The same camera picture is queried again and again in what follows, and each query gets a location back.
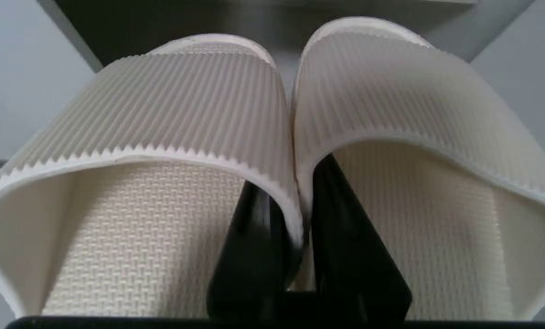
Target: woven texture footbed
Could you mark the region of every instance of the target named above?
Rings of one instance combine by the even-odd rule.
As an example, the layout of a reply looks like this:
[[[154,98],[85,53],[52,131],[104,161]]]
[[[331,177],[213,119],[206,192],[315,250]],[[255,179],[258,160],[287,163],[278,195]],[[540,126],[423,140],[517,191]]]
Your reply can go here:
[[[411,288],[409,318],[512,317],[495,189],[404,144],[334,155]]]
[[[78,173],[45,315],[205,317],[243,180],[207,167]]]

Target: ribbed strap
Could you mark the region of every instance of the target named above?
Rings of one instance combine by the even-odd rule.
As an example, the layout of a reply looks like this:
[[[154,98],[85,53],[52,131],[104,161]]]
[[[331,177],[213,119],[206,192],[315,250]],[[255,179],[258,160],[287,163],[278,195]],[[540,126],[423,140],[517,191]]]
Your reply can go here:
[[[289,124],[283,84],[256,56],[214,49],[123,58],[6,164],[0,193],[86,168],[183,160],[260,186],[279,203],[300,245]]]
[[[416,144],[545,204],[545,154],[462,60],[350,32],[317,41],[301,65],[294,139],[305,212],[316,164],[337,148],[372,139]]]

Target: slide sandal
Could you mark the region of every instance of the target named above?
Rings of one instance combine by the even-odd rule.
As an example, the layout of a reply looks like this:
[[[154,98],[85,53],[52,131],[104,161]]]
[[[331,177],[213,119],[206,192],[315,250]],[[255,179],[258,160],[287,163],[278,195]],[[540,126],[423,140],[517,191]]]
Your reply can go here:
[[[545,154],[469,65],[404,27],[344,18],[311,37],[295,86],[304,218],[332,154],[409,284],[407,319],[545,305]]]
[[[202,35],[112,63],[0,170],[0,292],[17,317],[204,317],[244,180],[303,227],[271,56]]]

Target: textured footbed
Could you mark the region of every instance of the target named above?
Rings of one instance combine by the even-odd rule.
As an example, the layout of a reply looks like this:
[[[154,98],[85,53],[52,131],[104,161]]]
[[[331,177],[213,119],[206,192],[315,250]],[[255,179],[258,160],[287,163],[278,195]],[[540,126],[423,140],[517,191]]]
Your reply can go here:
[[[408,318],[530,320],[545,305],[545,154],[469,65],[362,20],[378,24],[337,21],[302,55],[304,216],[332,153],[411,287]]]
[[[0,170],[0,292],[17,317],[206,316],[245,180],[301,247],[270,55],[234,36],[181,42],[104,68]]]
[[[409,319],[512,318],[498,190],[401,143],[334,156],[411,288]]]
[[[206,317],[243,179],[181,163],[77,175],[43,314]]]

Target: slipper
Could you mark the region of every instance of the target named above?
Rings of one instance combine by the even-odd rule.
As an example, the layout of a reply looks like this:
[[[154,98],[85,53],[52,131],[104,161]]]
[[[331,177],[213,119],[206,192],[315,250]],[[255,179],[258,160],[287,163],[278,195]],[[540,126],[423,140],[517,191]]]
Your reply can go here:
[[[0,170],[0,292],[17,317],[205,317],[250,181],[303,243],[271,56],[202,35],[112,63]]]
[[[304,218],[332,154],[412,291],[407,319],[545,305],[545,154],[469,65],[390,22],[338,19],[307,43],[293,106]]]

